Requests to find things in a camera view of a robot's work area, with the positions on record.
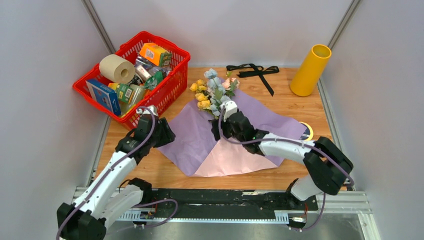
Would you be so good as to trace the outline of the purple wrapping paper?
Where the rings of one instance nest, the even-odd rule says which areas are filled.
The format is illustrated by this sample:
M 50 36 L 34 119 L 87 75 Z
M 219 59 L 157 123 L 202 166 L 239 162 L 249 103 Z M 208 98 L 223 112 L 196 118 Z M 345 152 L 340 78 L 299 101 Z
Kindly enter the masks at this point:
M 298 140 L 306 129 L 294 118 L 271 111 L 241 90 L 235 92 L 233 101 L 250 123 L 260 130 Z M 175 140 L 159 148 L 188 177 L 194 177 L 194 173 L 218 142 L 211 132 L 210 119 L 210 114 L 198 109 L 197 100 L 190 101 L 169 123 L 176 135 Z

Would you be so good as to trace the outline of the artificial flower bunch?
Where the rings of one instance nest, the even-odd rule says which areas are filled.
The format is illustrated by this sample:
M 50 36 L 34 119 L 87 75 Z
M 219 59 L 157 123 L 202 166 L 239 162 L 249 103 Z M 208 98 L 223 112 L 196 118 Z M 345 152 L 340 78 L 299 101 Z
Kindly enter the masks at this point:
M 205 79 L 192 83 L 189 90 L 194 93 L 197 108 L 217 119 L 221 113 L 220 106 L 236 95 L 240 81 L 232 77 L 231 71 L 226 72 L 226 79 L 223 80 L 213 68 L 205 71 L 203 75 Z

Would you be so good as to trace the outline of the black ribbon gold lettering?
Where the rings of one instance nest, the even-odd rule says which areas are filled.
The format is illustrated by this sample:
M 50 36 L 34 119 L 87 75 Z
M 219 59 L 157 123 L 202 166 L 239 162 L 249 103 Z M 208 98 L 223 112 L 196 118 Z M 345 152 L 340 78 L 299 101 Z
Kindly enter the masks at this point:
M 270 95 L 273 97 L 275 92 L 273 88 L 270 86 L 268 81 L 265 79 L 264 75 L 270 75 L 270 74 L 277 74 L 280 72 L 280 69 L 278 66 L 270 66 L 268 68 L 264 68 L 260 65 L 255 65 L 253 63 L 245 63 L 241 65 L 227 65 L 226 70 L 227 71 L 235 71 L 235 70 L 243 70 L 243 69 L 249 69 L 246 71 L 240 71 L 237 76 L 239 78 L 248 78 L 248 77 L 259 77 L 265 88 L 268 90 Z

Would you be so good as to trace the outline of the pink wrapping paper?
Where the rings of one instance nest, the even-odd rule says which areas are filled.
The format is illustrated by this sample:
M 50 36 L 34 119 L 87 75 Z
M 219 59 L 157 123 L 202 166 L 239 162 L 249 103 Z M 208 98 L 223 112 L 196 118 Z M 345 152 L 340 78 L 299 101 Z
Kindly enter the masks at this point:
M 242 145 L 219 140 L 196 170 L 194 176 L 223 177 L 241 175 L 277 168 L 282 162 L 283 159 L 280 157 L 251 154 Z

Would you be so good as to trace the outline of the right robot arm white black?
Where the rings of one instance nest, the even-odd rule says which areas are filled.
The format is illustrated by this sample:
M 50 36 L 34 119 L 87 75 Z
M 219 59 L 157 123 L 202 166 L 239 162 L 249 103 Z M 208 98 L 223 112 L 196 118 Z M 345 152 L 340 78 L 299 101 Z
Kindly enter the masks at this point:
M 335 196 L 346 180 L 352 181 L 353 163 L 327 137 L 302 141 L 278 136 L 255 128 L 241 111 L 210 123 L 215 140 L 240 145 L 252 155 L 279 157 L 306 167 L 308 174 L 295 179 L 286 190 L 285 202 L 291 209 L 299 209 L 309 197 L 320 193 Z

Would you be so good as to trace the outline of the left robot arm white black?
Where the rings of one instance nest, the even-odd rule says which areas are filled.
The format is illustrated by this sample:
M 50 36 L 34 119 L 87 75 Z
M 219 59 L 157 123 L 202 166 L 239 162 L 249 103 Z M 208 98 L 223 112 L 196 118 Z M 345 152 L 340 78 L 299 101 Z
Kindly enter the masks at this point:
M 147 207 L 153 194 L 148 183 L 134 178 L 116 196 L 112 196 L 125 177 L 150 153 L 175 140 L 166 118 L 146 109 L 137 127 L 122 138 L 108 164 L 92 184 L 73 203 L 57 209 L 58 240 L 102 240 L 108 228 L 127 210 Z

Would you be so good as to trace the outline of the yellow cylindrical vase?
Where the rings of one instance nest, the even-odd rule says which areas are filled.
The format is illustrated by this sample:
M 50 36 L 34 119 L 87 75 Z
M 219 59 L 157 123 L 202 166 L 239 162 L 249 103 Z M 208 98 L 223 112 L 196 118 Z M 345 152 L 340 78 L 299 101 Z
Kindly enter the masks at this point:
M 323 44 L 311 47 L 289 87 L 297 96 L 311 95 L 332 56 L 332 50 Z

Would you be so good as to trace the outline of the clear plastic bottle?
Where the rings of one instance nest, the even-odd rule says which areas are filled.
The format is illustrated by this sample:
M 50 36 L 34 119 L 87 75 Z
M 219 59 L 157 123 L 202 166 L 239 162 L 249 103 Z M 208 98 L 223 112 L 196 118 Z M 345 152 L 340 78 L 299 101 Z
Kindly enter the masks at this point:
M 128 102 L 120 101 L 121 116 L 127 114 L 127 112 L 139 103 L 145 96 L 145 88 L 141 85 L 131 84 L 129 86 L 132 89 L 132 94 Z

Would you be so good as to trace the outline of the green snack bag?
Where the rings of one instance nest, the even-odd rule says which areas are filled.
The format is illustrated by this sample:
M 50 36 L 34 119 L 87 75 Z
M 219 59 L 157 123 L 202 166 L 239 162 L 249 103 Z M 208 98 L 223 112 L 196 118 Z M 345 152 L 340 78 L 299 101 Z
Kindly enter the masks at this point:
M 143 87 L 146 90 L 153 91 L 163 81 L 163 79 L 164 73 L 159 70 L 145 81 Z

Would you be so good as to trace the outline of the green yellow packet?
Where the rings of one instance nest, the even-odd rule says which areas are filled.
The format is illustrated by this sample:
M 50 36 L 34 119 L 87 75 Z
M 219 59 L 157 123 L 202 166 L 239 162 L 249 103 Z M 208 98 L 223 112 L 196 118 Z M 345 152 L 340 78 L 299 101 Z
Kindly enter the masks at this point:
M 108 87 L 115 91 L 119 101 L 129 104 L 134 90 L 126 84 L 123 83 L 109 83 Z

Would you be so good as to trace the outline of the red plastic shopping basket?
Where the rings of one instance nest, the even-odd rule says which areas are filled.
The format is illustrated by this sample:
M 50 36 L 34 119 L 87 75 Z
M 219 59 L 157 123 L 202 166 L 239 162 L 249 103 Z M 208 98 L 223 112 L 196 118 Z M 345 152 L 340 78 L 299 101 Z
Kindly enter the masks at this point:
M 145 43 L 155 43 L 171 53 L 170 65 L 172 71 L 137 104 L 138 107 L 154 105 L 157 109 L 158 115 L 161 115 L 187 89 L 188 63 L 191 56 L 189 52 L 178 47 L 173 42 L 147 31 L 141 31 L 126 43 L 123 43 L 115 54 L 134 64 L 142 45 Z M 91 106 L 107 114 L 126 129 L 131 130 L 135 128 L 138 124 L 138 120 L 140 119 L 140 116 L 136 114 L 136 110 L 134 108 L 131 109 L 130 112 L 125 114 L 123 117 L 114 115 L 113 112 L 100 105 L 100 103 L 96 100 L 92 99 L 86 83 L 89 79 L 95 79 L 105 85 L 111 82 L 101 74 L 99 64 L 96 64 L 85 75 L 74 82 L 72 88 L 84 97 Z

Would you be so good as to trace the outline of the silver wrapped package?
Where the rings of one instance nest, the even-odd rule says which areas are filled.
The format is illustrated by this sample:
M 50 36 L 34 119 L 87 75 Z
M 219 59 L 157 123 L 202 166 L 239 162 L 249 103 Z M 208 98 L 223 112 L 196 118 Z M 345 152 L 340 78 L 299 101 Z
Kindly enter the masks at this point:
M 154 76 L 157 72 L 162 72 L 163 78 L 166 78 L 172 71 L 169 67 L 159 67 L 147 60 L 143 56 L 137 56 L 135 59 L 135 73 L 145 83 L 150 77 Z

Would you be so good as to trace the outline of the blue box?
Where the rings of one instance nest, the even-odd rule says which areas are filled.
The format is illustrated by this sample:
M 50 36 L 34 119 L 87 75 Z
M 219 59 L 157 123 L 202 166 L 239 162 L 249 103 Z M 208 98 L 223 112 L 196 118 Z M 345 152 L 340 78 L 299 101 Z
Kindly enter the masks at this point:
M 118 96 L 112 88 L 94 78 L 86 80 L 86 85 L 93 100 L 111 111 L 115 116 L 121 115 Z

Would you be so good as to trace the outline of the yellow tape roll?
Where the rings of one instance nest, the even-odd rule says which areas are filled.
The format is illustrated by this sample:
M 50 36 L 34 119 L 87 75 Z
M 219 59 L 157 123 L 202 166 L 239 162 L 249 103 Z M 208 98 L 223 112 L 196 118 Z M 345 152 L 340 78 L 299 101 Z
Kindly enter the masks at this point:
M 314 137 L 314 131 L 313 131 L 312 127 L 309 124 L 302 122 L 302 121 L 300 121 L 299 123 L 306 127 L 306 129 L 304 130 L 304 132 L 300 136 L 299 140 L 301 140 L 301 141 L 311 141 Z

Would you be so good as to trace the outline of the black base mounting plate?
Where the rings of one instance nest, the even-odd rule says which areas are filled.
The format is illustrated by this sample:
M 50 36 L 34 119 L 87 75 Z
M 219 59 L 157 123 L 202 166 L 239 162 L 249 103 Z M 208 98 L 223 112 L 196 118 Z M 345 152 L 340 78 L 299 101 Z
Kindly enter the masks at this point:
M 303 214 L 305 210 L 318 210 L 314 196 L 304 202 L 290 202 L 285 192 L 270 190 L 158 188 L 148 191 L 142 203 L 164 199 L 174 199 L 178 205 L 172 202 L 155 204 L 152 209 L 157 218 L 173 214 L 174 219 L 270 220 L 275 217 L 275 211 Z

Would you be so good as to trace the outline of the orange green box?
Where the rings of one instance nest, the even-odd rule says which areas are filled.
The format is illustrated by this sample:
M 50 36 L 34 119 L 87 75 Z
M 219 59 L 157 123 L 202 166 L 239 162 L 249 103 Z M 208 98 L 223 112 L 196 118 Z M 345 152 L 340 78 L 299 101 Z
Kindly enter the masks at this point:
M 169 67 L 172 60 L 169 51 L 153 42 L 144 43 L 139 55 L 158 67 Z

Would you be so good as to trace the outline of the brown toilet paper roll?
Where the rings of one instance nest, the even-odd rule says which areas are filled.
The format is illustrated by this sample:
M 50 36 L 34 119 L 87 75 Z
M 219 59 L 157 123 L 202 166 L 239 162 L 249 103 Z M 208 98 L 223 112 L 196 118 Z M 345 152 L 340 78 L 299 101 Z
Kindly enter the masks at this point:
M 110 54 L 99 63 L 100 73 L 114 83 L 127 84 L 135 75 L 135 66 L 130 61 Z

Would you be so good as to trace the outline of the aluminium frame rail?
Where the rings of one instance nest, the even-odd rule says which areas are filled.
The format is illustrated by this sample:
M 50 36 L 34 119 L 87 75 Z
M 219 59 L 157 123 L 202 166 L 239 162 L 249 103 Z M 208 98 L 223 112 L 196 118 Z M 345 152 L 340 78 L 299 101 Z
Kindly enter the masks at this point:
M 180 223 L 243 223 L 243 224 L 287 224 L 293 217 L 305 217 L 307 223 L 311 223 L 314 214 L 319 214 L 324 209 L 325 214 L 370 214 L 370 208 L 366 194 L 360 191 L 341 191 L 338 195 L 313 196 L 317 200 L 317 210 L 305 209 L 304 213 L 299 211 L 276 210 L 272 219 L 193 219 L 172 217 L 171 222 Z M 164 217 L 148 217 L 148 212 L 153 211 L 153 207 L 134 208 L 126 211 L 119 217 L 120 221 L 129 222 L 161 222 Z

